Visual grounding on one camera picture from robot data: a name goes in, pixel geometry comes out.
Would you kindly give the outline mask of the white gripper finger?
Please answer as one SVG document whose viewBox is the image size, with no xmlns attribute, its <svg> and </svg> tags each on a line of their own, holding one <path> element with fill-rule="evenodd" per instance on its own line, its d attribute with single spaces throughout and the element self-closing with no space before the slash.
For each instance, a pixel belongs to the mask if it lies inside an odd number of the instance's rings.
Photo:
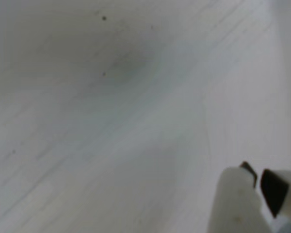
<svg viewBox="0 0 291 233">
<path fill-rule="evenodd" d="M 265 169 L 260 188 L 272 216 L 286 217 L 291 223 L 291 171 Z"/>
<path fill-rule="evenodd" d="M 246 161 L 226 168 L 218 180 L 209 233 L 270 233 L 256 192 L 258 176 Z"/>
</svg>

